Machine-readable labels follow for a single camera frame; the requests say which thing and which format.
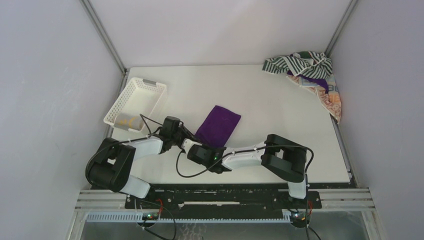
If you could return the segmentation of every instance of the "green and white striped cloth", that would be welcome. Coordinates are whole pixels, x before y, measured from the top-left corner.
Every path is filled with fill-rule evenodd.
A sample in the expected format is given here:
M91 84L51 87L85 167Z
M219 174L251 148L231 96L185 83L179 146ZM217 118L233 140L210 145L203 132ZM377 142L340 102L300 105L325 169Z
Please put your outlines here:
M262 67L262 71L271 74L287 73L289 70L294 76L303 75L311 79L327 79L333 74L331 59L324 53L313 51L269 58Z

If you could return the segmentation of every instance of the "white table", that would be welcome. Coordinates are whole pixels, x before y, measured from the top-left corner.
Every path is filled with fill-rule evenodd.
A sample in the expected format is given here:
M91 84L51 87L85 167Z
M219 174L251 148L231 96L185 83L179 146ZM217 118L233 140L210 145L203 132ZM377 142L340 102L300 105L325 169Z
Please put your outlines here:
M264 141L268 134L277 134L314 151L308 170L310 183L350 181L329 113L316 95L291 83L284 74L265 73L262 65L208 65L133 67L128 80L132 77L167 85L168 99L158 122L174 116L195 133L212 108L219 105L241 115L227 147L251 146ZM157 128L154 123L148 124ZM112 137L126 140L140 135L114 129ZM182 178L175 169L179 151L173 147L161 155L134 159L131 174L153 184L286 182L262 166ZM205 167L182 154L179 169L192 175Z

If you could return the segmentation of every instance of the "white plastic basket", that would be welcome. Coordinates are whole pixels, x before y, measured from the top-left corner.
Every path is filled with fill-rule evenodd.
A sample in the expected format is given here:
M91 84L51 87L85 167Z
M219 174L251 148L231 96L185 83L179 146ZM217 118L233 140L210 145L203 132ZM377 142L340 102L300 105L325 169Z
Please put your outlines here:
M114 128L124 129L135 133L147 133L146 126L142 124L140 129L133 129L117 124L118 115L138 117L140 114L156 120L168 97L167 86L155 81L133 77L120 93L103 121Z

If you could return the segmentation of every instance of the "white wall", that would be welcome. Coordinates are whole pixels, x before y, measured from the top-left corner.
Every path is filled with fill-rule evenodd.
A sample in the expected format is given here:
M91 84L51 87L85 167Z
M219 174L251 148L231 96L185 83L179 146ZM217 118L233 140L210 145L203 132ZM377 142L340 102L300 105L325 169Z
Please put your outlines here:
M424 1L360 1L333 55L341 131L390 240L422 239Z
M0 2L0 239L64 239L120 79L79 1Z
M349 0L92 0L126 67L325 51Z

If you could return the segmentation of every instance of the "basket handle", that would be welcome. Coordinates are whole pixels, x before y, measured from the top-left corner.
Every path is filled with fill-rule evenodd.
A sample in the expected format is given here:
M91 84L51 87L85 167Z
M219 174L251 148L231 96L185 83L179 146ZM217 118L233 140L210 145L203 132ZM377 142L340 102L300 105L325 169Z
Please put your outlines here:
M147 80L147 79L144 79L143 78L143 83L145 84L145 85L149 85L149 86L152 86L152 87L155 87L155 88L157 88L158 86L156 86L156 82L155 81L152 81L152 80Z

